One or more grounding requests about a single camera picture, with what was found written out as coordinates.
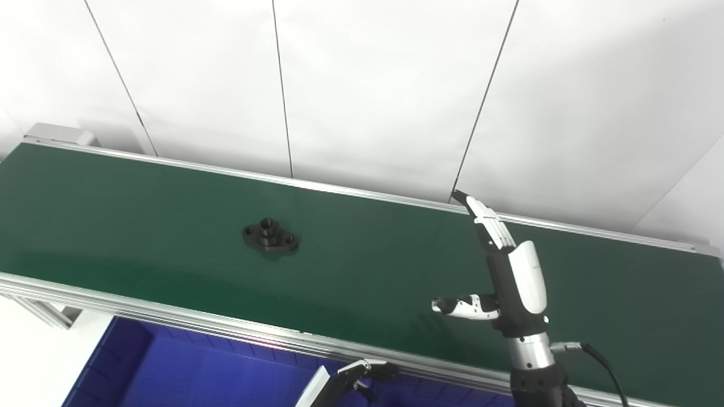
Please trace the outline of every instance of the blue bin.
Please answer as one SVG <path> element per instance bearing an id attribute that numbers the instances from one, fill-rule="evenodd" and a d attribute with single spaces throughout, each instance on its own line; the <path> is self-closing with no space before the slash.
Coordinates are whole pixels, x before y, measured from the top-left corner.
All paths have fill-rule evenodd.
<path id="1" fill-rule="evenodd" d="M 343 362 L 116 317 L 63 407 L 293 407 L 320 366 Z M 513 407 L 513 399 L 401 374 L 348 407 Z"/>

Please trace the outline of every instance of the white wall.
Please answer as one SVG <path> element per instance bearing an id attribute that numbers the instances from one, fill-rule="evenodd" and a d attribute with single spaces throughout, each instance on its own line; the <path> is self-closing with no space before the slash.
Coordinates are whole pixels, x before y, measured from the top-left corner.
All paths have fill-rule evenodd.
<path id="1" fill-rule="evenodd" d="M 21 131 L 81 127 L 106 147 L 153 153 L 83 0 L 0 2 L 0 38 L 0 106 Z"/>
<path id="2" fill-rule="evenodd" d="M 724 134 L 723 22 L 717 1 L 522 1 L 458 186 L 631 231 Z M 708 180 L 722 190 L 724 172 Z"/>

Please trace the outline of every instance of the black metal part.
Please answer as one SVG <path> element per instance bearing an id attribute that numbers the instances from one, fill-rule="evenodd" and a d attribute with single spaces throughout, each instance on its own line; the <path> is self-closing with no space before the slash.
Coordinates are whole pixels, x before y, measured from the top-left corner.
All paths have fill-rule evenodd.
<path id="1" fill-rule="evenodd" d="M 510 372 L 510 392 L 515 407 L 586 407 L 568 386 L 563 367 Z"/>
<path id="2" fill-rule="evenodd" d="M 272 218 L 264 218 L 256 225 L 244 226 L 241 235 L 246 244 L 262 251 L 294 251 L 299 247 L 297 236 L 282 229 L 279 222 Z"/>

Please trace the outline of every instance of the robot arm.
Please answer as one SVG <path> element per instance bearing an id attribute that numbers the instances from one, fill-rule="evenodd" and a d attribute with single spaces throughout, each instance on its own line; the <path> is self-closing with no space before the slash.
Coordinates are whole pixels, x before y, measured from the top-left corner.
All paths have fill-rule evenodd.
<path id="1" fill-rule="evenodd" d="M 320 366 L 304 388 L 295 407 L 332 407 L 343 395 L 353 390 L 373 403 L 375 397 L 372 389 L 361 380 L 386 382 L 399 371 L 397 365 L 377 359 L 362 359 L 348 364 L 334 376 L 329 375 L 327 368 Z"/>
<path id="2" fill-rule="evenodd" d="M 543 313 L 547 307 L 547 296 L 533 242 L 526 241 L 516 246 L 505 223 L 492 209 L 459 190 L 455 190 L 452 197 L 463 204 L 474 218 L 478 240 L 487 253 L 495 294 L 470 295 L 472 301 L 435 298 L 433 310 L 461 318 L 494 320 L 494 327 L 505 337 L 545 333 Z"/>
<path id="3" fill-rule="evenodd" d="M 566 385 L 547 334 L 545 283 L 533 242 L 515 244 L 492 209 L 459 190 L 452 197 L 474 218 L 494 294 L 435 298 L 436 312 L 467 319 L 488 319 L 508 342 L 513 369 L 510 390 L 517 407 L 583 406 Z"/>

